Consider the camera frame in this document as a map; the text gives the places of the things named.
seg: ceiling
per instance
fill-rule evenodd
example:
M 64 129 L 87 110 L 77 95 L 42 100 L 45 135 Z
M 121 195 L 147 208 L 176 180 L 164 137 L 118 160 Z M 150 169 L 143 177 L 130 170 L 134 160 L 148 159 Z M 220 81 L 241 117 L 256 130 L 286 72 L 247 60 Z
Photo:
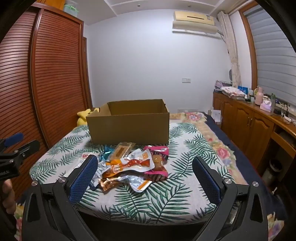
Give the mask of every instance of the ceiling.
M 216 17 L 219 11 L 230 11 L 243 0 L 75 0 L 78 3 L 78 18 L 85 24 L 115 17 L 119 14 L 150 10 L 177 9 L 201 12 Z

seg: human hand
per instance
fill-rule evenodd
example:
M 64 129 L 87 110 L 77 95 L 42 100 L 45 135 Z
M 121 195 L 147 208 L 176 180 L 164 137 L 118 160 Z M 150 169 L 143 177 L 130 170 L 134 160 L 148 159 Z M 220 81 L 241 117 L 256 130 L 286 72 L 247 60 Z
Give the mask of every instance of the human hand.
M 12 183 L 11 180 L 8 179 L 3 182 L 2 191 L 5 194 L 6 198 L 2 201 L 2 204 L 4 208 L 6 208 L 6 212 L 8 214 L 14 214 L 16 209 L 16 203 L 15 203 L 15 193 L 12 189 Z

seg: wall outlet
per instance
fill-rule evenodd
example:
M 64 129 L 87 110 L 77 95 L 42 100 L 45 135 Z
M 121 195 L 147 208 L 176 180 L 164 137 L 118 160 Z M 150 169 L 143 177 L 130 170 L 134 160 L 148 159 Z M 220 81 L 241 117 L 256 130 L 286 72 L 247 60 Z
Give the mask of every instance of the wall outlet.
M 178 113 L 182 112 L 198 112 L 198 109 L 178 109 Z
M 190 78 L 182 78 L 182 83 L 191 83 Z

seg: pink thermos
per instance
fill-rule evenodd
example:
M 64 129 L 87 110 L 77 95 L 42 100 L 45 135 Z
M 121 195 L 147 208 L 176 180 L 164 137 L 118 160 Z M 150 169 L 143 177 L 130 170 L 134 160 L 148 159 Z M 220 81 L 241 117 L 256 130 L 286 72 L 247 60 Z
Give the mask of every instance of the pink thermos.
M 258 91 L 257 91 L 257 94 L 255 95 L 255 104 L 261 105 L 261 103 L 263 102 L 263 96 L 264 96 L 263 89 L 262 89 L 262 87 L 258 87 L 254 90 L 254 92 L 256 90 L 258 90 Z

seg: white wall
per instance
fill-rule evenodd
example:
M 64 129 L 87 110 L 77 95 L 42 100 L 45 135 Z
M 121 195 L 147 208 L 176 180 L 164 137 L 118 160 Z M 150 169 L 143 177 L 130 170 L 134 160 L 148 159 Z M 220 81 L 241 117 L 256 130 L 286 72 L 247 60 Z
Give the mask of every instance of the white wall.
M 86 53 L 87 53 L 87 68 L 88 68 L 88 71 L 89 71 L 89 81 L 91 80 L 91 65 L 90 65 L 90 27 L 86 24 L 84 24 L 83 26 L 83 37 L 86 37 Z
M 230 59 L 220 35 L 172 33 L 174 10 L 131 12 L 89 26 L 93 105 L 164 99 L 177 109 L 207 111 L 216 80 L 229 81 Z M 191 78 L 191 83 L 182 83 Z
M 251 88 L 251 57 L 246 30 L 238 11 L 230 16 L 230 20 L 235 35 L 235 40 L 237 42 L 237 55 L 239 59 L 239 70 L 241 73 L 242 86 Z

